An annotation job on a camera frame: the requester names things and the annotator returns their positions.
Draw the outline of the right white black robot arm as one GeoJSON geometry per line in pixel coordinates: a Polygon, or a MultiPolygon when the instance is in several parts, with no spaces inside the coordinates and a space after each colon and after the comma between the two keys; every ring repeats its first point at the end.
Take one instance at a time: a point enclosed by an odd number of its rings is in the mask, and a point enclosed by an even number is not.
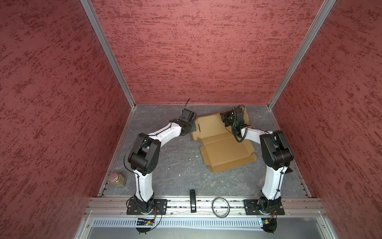
{"type": "Polygon", "coordinates": [[[250,140],[260,144],[262,158],[267,169],[257,208],[263,215],[276,212],[282,206],[283,178],[290,172],[288,168],[290,162],[294,160],[284,133],[280,130],[267,131],[246,124],[244,111],[240,107],[220,113],[220,117],[224,127],[231,127],[231,132],[238,143],[250,140]]]}

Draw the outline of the brown cardboard box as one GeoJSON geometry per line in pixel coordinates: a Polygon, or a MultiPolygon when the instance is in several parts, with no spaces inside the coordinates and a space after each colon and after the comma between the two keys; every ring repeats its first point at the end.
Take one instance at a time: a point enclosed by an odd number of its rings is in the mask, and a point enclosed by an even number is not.
{"type": "Polygon", "coordinates": [[[225,127],[219,113],[197,117],[193,141],[199,140],[202,157],[209,170],[219,173],[257,160],[255,149],[249,140],[238,143],[231,127],[225,127]]]}

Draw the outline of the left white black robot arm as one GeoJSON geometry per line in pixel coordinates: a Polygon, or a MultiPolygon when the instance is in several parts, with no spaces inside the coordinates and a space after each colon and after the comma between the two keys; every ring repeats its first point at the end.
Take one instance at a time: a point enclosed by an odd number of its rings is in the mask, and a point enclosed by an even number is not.
{"type": "Polygon", "coordinates": [[[128,147],[123,164],[130,164],[129,172],[135,176],[136,192],[133,202],[143,214],[154,209],[152,172],[159,162],[161,147],[170,140],[196,131],[195,119],[174,119],[165,127],[149,133],[140,133],[128,147]]]}

